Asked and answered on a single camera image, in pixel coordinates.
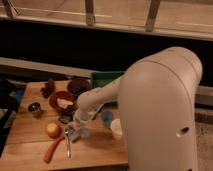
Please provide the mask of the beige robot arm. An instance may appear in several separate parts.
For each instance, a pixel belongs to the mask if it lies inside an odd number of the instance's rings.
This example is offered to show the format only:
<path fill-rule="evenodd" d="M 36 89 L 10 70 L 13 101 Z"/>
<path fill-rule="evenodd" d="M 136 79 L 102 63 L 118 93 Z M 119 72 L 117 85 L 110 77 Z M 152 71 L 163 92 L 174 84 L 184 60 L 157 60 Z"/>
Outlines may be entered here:
<path fill-rule="evenodd" d="M 116 101 L 129 171 L 198 171 L 194 108 L 201 77 L 194 52 L 167 48 L 81 94 L 74 123 L 86 125 L 104 104 Z"/>

